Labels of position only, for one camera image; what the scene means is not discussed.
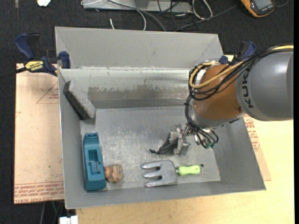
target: wire bundle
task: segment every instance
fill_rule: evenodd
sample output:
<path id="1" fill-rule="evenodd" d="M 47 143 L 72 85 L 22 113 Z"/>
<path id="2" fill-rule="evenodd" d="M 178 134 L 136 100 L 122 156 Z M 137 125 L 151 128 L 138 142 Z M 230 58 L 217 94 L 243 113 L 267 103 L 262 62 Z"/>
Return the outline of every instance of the wire bundle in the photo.
<path id="1" fill-rule="evenodd" d="M 205 70 L 208 67 L 211 67 L 212 65 L 217 65 L 219 63 L 217 62 L 206 62 L 201 63 L 198 66 L 194 67 L 189 73 L 189 96 L 185 103 L 185 116 L 188 122 L 188 125 L 191 128 L 191 132 L 194 136 L 198 138 L 197 144 L 202 145 L 204 148 L 213 148 L 215 144 L 219 141 L 219 137 L 211 127 L 200 127 L 194 123 L 192 118 L 189 114 L 189 107 L 190 102 L 192 99 L 195 100 L 205 100 L 210 98 L 216 93 L 219 93 L 226 89 L 232 82 L 234 82 L 245 70 L 249 70 L 251 66 L 255 65 L 259 60 L 262 58 L 276 52 L 282 52 L 282 51 L 293 51 L 294 46 L 292 44 L 287 45 L 278 45 L 275 47 L 271 47 L 259 54 L 250 56 L 250 57 L 241 57 L 239 59 L 236 59 L 228 64 L 226 68 L 224 68 L 219 74 L 211 78 L 210 80 L 202 83 L 202 84 L 196 84 L 196 78 L 198 73 L 201 70 Z M 219 84 L 213 86 L 212 88 L 208 90 L 202 90 L 204 87 L 206 87 L 208 84 L 213 82 L 214 80 L 218 79 L 219 77 L 226 75 L 222 81 L 219 82 Z M 203 97 L 199 98 L 196 97 L 196 95 L 203 95 Z"/>
<path id="2" fill-rule="evenodd" d="M 256 55 L 252 55 L 249 57 L 240 57 L 239 59 L 233 60 L 232 62 L 228 63 L 226 68 L 224 68 L 219 74 L 217 74 L 210 80 L 202 84 L 196 84 L 197 75 L 201 70 L 205 70 L 212 65 L 219 64 L 218 62 L 201 63 L 198 66 L 194 67 L 194 69 L 192 69 L 189 72 L 188 87 L 189 87 L 190 96 L 191 98 L 198 101 L 208 99 L 214 94 L 219 93 L 224 89 L 226 89 L 245 70 L 250 69 L 252 65 L 254 65 L 256 62 L 258 62 L 260 59 L 264 58 L 265 56 L 270 55 L 272 53 L 281 52 L 281 51 L 290 51 L 290 50 L 293 51 L 293 49 L 294 46 L 292 44 L 278 45 L 278 46 L 271 47 L 265 51 L 262 51 L 261 53 L 258 53 Z M 206 87 L 208 84 L 210 84 L 211 82 L 213 82 L 214 80 L 218 79 L 223 75 L 226 76 L 217 85 L 213 86 L 208 90 L 207 89 L 203 90 L 204 87 Z M 196 97 L 196 95 L 203 95 L 203 97 L 198 98 Z"/>

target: white object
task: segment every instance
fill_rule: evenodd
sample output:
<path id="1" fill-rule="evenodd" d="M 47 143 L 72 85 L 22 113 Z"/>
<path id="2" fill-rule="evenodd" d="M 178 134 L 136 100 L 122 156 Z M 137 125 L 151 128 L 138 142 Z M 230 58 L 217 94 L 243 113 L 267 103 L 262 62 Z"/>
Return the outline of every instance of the white object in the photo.
<path id="1" fill-rule="evenodd" d="M 41 7 L 46 7 L 51 2 L 51 0 L 37 0 L 37 4 Z"/>
<path id="2" fill-rule="evenodd" d="M 59 224 L 79 224 L 78 216 L 60 217 Z"/>

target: clamp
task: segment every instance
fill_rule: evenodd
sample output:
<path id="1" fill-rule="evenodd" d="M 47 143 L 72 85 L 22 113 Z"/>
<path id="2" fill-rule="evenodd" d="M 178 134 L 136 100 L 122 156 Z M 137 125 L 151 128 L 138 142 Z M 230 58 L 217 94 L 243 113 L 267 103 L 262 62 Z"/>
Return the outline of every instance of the clamp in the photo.
<path id="1" fill-rule="evenodd" d="M 38 34 L 32 34 L 29 35 L 29 38 L 31 38 L 31 41 L 37 41 Z M 16 73 L 20 73 L 23 71 L 28 70 L 29 72 L 35 73 L 35 72 L 44 72 L 48 73 L 54 76 L 57 76 L 57 68 L 53 65 L 54 62 L 57 62 L 61 60 L 62 67 L 61 68 L 70 68 L 71 67 L 71 61 L 68 53 L 66 51 L 62 51 L 59 53 L 58 56 L 48 59 L 46 56 L 42 56 L 41 58 L 37 58 L 30 48 L 28 42 L 27 42 L 27 33 L 23 33 L 19 35 L 14 40 L 18 50 L 23 53 L 27 60 L 24 62 L 24 67 L 17 69 Z"/>

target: green handle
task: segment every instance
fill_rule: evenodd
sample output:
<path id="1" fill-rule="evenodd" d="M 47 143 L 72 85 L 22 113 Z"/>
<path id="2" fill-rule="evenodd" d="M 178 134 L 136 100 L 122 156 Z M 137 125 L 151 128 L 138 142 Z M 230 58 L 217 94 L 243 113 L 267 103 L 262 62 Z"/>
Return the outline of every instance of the green handle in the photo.
<path id="1" fill-rule="evenodd" d="M 200 167 L 199 165 L 192 165 L 188 167 L 178 167 L 178 175 L 186 175 L 186 174 L 199 174 Z"/>

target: black carpet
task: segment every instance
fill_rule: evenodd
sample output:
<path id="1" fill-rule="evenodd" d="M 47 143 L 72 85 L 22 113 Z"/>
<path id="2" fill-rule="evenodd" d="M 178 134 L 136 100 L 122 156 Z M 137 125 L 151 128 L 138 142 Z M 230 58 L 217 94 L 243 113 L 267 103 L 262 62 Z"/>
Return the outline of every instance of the black carpet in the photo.
<path id="1" fill-rule="evenodd" d="M 52 57 L 56 55 L 55 26 L 111 28 L 111 18 L 116 29 L 142 29 L 142 17 L 136 11 L 88 11 L 82 8 L 81 0 L 51 1 L 48 7 L 39 7 L 36 0 L 19 0 L 16 8 L 15 0 L 0 0 L 0 74 L 14 71 L 16 63 L 25 61 L 25 57 L 14 44 L 14 39 L 24 32 L 38 33 L 40 49 L 48 51 Z M 252 41 L 258 50 L 294 43 L 294 0 L 289 0 L 285 6 L 278 7 L 263 18 L 246 14 L 238 0 L 208 1 L 214 14 L 234 5 L 238 6 L 197 26 L 192 25 L 185 32 L 219 34 L 224 53 L 236 53 L 242 41 Z M 286 0 L 275 1 L 282 5 Z M 161 21 L 167 31 L 174 31 L 186 24 L 186 21 L 178 18 L 174 18 L 174 24 L 169 14 L 152 14 Z M 147 30 L 161 30 L 154 19 L 148 15 L 146 18 Z M 40 221 L 42 203 L 13 204 L 14 106 L 15 77 L 10 76 L 0 80 L 0 224 L 35 224 Z"/>

